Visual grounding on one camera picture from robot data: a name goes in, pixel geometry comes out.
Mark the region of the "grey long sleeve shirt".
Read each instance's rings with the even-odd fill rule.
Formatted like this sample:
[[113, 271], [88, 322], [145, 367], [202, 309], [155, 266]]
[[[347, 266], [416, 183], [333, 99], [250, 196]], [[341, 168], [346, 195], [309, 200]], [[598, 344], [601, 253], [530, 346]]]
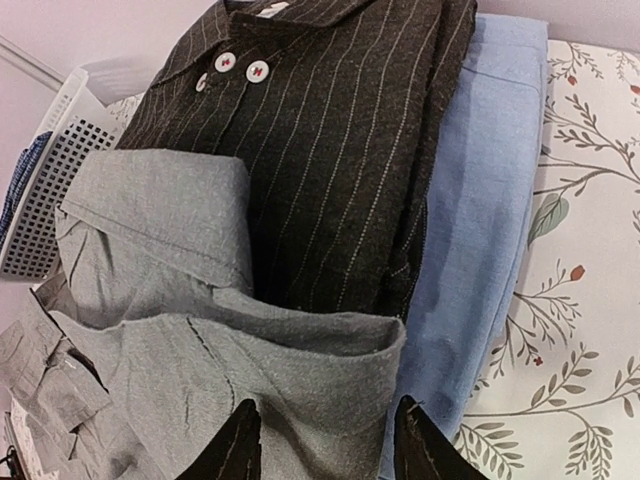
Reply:
[[373, 479], [406, 330], [257, 300], [236, 158], [90, 154], [55, 209], [62, 270], [1, 336], [1, 382], [65, 479], [177, 479], [245, 399], [260, 479]]

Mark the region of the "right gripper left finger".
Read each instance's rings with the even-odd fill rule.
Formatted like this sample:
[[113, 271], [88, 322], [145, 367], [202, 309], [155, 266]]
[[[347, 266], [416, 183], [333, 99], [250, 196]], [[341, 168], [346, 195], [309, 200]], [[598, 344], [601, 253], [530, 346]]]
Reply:
[[252, 399], [243, 400], [178, 480], [261, 478], [261, 417]]

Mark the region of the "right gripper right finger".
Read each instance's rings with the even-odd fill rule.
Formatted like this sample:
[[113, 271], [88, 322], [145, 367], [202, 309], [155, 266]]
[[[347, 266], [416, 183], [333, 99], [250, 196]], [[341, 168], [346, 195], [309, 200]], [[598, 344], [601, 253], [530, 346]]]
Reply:
[[487, 480], [468, 463], [409, 395], [394, 426], [394, 473], [399, 480]]

